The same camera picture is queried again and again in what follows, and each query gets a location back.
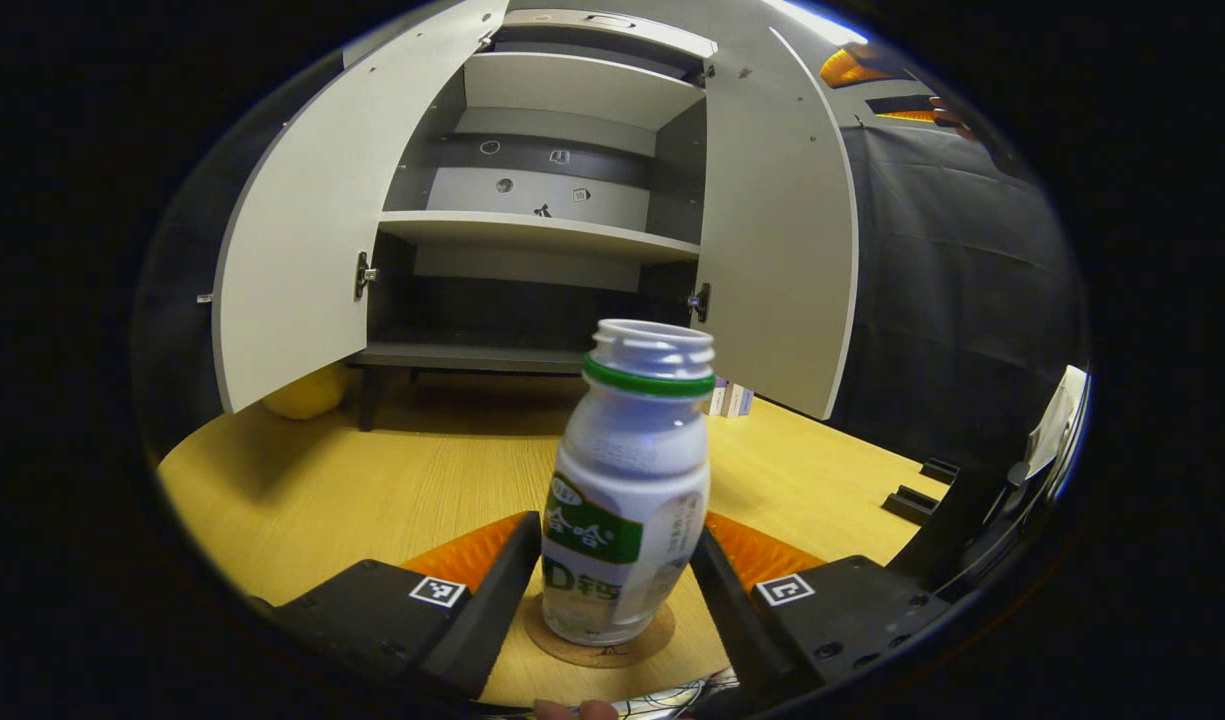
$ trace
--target screw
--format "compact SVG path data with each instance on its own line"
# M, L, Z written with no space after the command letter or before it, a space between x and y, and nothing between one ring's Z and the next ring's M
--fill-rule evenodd
M816 651L812 653L817 660L831 660L831 658L839 655L844 651L844 647L839 642L828 642L822 647L818 647Z

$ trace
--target yellow ball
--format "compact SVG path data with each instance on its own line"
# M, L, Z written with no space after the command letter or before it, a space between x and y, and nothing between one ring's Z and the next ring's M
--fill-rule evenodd
M341 405L350 373L344 365L333 362L306 377L270 393L261 400L270 413L293 420L309 420Z

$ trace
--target cabinet leg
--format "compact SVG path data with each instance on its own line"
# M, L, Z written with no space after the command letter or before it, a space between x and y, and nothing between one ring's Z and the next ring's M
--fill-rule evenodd
M383 369L364 369L364 391L359 398L359 429L363 432L371 432L376 410L385 400L387 378Z

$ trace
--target sticker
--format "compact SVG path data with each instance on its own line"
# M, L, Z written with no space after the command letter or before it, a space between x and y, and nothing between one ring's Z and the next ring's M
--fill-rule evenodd
M784 578L777 578L774 580L767 580L767 583L755 584L763 593L763 598L768 601L768 605L785 605L785 602L794 602L796 600L804 600L804 598L812 596L817 594L812 589L812 585L805 583L799 573L794 576L786 576Z
M554 473L541 529L549 541L611 564L638 560L643 542L643 523L592 503L561 473Z
M440 607L452 607L463 591L466 591L466 585L462 583L440 580L439 578L426 576L425 579L417 583L415 588L412 588L410 593L407 593L407 596L430 602L430 605L439 605Z

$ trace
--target cork coaster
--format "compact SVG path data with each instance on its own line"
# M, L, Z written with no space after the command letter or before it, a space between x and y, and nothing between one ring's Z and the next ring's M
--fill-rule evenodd
M524 609L524 628L537 647L541 648L549 656L557 658L564 662L581 667L628 667L643 662L670 644L670 639L675 637L675 613L666 602L666 605L662 605L662 610L657 611L652 623L648 623L647 628L630 642L609 644L609 647L588 647L588 644L566 642L554 634L554 629L549 629L549 624L545 624L545 620L540 615L540 596L538 594L528 601L528 607Z

